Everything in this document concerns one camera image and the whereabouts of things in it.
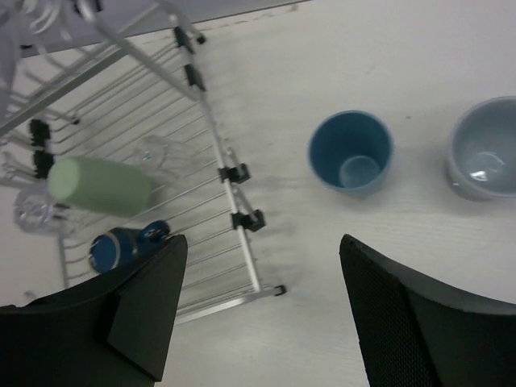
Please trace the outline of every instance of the metal dish rack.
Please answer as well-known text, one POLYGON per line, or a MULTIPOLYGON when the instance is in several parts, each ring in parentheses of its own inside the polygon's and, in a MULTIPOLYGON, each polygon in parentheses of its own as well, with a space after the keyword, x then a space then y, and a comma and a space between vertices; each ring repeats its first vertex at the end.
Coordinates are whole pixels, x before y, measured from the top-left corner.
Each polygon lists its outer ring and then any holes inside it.
MULTIPOLYGON (((48 148, 57 159, 81 155, 131 162, 133 142, 150 134, 197 149, 195 170, 180 184, 156 188, 156 204, 134 218, 70 210, 74 216, 79 214, 81 230, 56 238, 63 286, 76 285, 95 275, 87 252, 96 235, 112 227, 142 227, 164 219, 174 233, 185 234, 189 241, 176 324, 285 293, 283 285, 265 285, 257 271, 248 233, 262 228, 264 217, 251 207, 240 188, 250 177, 247 165, 224 146, 210 112, 195 59, 198 46, 193 46, 204 44, 205 36, 168 0, 149 1, 146 11, 117 31, 102 21, 88 0, 78 0, 77 11, 103 41, 93 48, 75 48, 77 59, 65 63, 58 58, 59 53, 54 56, 44 48, 42 37, 52 26, 60 28, 63 39, 72 41, 62 14, 63 1, 48 3, 57 9, 32 15, 35 22, 29 32, 41 57, 56 71, 43 79, 23 60, 19 62, 18 76, 37 87, 29 94, 10 91, 11 104, 0 126, 4 147, 31 150, 24 126, 38 118, 52 127, 48 148), (157 12, 169 17, 168 40, 137 48, 123 38, 157 12), (72 103, 77 97, 81 101, 72 103)), ((8 21, 20 27, 16 18, 28 11, 23 1, 16 2, 14 9, 0 14, 0 27, 8 21)), ((8 174, 0 176, 4 186, 23 188, 34 180, 31 170, 16 160, 7 167, 8 174)))

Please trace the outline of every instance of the wire rack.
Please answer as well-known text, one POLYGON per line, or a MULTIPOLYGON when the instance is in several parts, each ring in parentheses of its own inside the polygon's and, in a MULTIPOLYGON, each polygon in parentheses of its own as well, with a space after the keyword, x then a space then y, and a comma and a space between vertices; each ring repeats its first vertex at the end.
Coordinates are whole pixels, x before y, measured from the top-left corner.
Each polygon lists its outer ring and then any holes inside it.
MULTIPOLYGON (((23 128, 28 120, 39 118, 52 127, 49 148, 57 159, 94 156, 131 163, 134 142, 144 135, 180 141, 196 152, 195 168, 188 176, 177 184, 156 187, 155 204, 134 218, 69 209, 69 216, 81 227, 78 233, 56 238, 63 286, 95 275, 88 260, 95 236, 112 227, 140 228, 164 219, 174 233, 185 234, 189 241, 176 323, 283 294, 285 287, 265 285, 256 267, 248 233, 262 228, 264 218, 240 186, 250 177, 248 167, 223 144, 207 102, 195 59, 195 50, 202 48, 197 44, 204 44, 205 36, 167 0, 149 1, 148 9, 117 31, 102 21, 102 13, 87 0, 75 4, 81 17, 103 37, 92 48, 75 48, 75 60, 49 54, 43 44, 50 27, 60 28, 63 39, 73 42, 63 1, 48 1, 40 13, 16 2, 0 14, 0 27, 15 23, 15 28, 23 28, 22 16, 31 17, 28 32, 54 70, 43 79, 24 60, 18 62, 18 77, 35 87, 23 94, 2 86, 10 95, 8 114, 0 126, 2 145, 33 150, 23 128), (157 12, 169 17, 169 39, 141 48, 123 38, 157 12)), ((0 184, 23 188, 35 180, 30 167, 12 156, 8 159, 0 184)))

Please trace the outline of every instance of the white table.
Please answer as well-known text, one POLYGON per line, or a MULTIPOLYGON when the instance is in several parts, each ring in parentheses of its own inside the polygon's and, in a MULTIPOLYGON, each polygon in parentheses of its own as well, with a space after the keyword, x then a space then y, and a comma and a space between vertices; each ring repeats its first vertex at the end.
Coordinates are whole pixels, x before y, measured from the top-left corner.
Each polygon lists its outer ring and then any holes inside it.
POLYGON ((253 236, 263 277, 289 292, 177 327, 163 386, 368 385, 340 269, 345 233, 516 302, 515 204, 467 202, 443 180, 460 115, 516 94, 515 14, 510 0, 317 0, 200 26, 215 116, 267 216, 253 236), (307 164, 314 129, 350 109, 381 118, 396 145, 386 187, 366 200, 323 187, 307 164))

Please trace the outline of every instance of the light blue bowl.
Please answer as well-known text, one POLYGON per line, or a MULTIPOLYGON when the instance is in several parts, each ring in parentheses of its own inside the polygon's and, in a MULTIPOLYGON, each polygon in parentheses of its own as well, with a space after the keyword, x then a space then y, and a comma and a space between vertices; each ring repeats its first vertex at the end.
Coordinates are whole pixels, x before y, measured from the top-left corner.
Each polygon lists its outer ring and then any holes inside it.
POLYGON ((350 110, 324 121, 308 152, 310 165, 322 183, 361 197, 380 188, 391 164, 393 140, 379 119, 350 110))
POLYGON ((457 123, 448 153, 452 188, 469 199, 516 197, 516 97, 482 102, 457 123))

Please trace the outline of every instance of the gray cup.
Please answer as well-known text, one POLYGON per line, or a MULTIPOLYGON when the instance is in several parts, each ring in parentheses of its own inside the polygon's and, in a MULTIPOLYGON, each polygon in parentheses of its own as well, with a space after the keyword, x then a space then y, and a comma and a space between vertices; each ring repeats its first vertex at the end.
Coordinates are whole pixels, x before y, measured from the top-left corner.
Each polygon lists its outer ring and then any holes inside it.
POLYGON ((516 97, 482 102, 462 117, 449 145, 447 177, 470 200, 516 197, 516 97))

